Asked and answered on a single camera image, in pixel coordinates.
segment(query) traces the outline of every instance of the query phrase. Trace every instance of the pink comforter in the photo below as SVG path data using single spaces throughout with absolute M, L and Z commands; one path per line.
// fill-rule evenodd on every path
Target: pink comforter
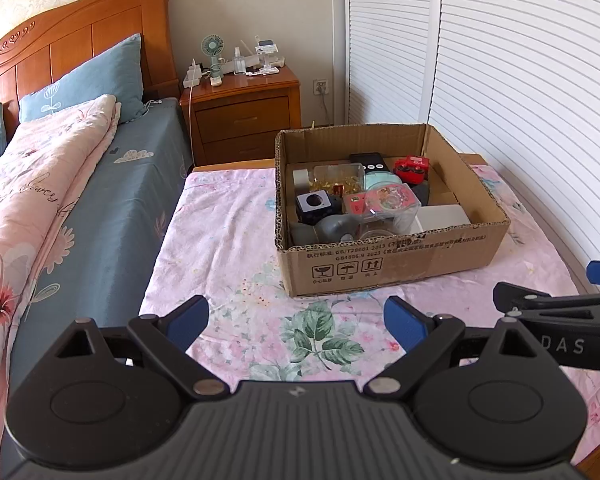
M 23 123 L 0 158 L 0 439 L 8 356 L 56 235 L 115 134 L 113 96 Z
M 499 281 L 554 296 L 577 294 L 569 273 L 525 207 L 489 166 L 474 170 L 511 218 L 491 265 L 365 292 L 289 298 L 273 241 L 273 170 L 193 173 L 167 230 L 141 313 L 161 316 L 194 294 L 211 308 L 189 349 L 232 388 L 242 379 L 354 379 L 362 386 L 404 352 L 384 328 L 382 306 L 396 294 L 427 314 L 451 313 L 470 326 L 501 316 Z M 565 369 L 589 408 L 574 462 L 600 443 L 600 373 Z

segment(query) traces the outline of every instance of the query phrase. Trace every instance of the fragile symbol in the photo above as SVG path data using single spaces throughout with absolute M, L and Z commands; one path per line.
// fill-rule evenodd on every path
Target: fragile symbol
M 358 272 L 360 262 L 344 262 L 338 264 L 338 276 L 345 276 L 346 274 L 355 274 Z
M 314 278 L 328 278 L 333 276 L 333 265 L 323 265 L 312 267 L 311 272 Z
M 370 270 L 382 269 L 382 258 L 372 258 L 370 260 L 362 260 L 362 272 Z

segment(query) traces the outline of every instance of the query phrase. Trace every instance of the closet door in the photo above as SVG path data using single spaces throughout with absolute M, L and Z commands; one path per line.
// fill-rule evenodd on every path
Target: closet door
M 346 0 L 346 3 L 346 122 L 418 122 L 427 55 L 429 0 Z
M 429 121 L 495 167 L 592 290 L 584 267 L 600 259 L 600 0 L 442 0 Z

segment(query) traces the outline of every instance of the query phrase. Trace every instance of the nightstand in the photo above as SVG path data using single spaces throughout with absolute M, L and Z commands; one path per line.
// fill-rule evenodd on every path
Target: nightstand
M 217 87 L 204 79 L 185 88 L 180 107 L 196 166 L 273 158 L 278 132 L 302 127 L 300 82 L 286 66 L 270 76 L 227 74 Z

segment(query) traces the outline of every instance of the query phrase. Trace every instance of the drawer handle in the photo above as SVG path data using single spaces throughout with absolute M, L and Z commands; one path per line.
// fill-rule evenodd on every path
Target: drawer handle
M 243 118 L 243 119 L 236 119 L 236 120 L 234 121 L 234 124 L 235 124 L 235 123 L 245 123 L 245 122 L 247 122 L 247 121 L 257 121 L 257 120 L 258 120 L 258 118 L 257 118 L 257 117 L 245 117 L 245 118 Z

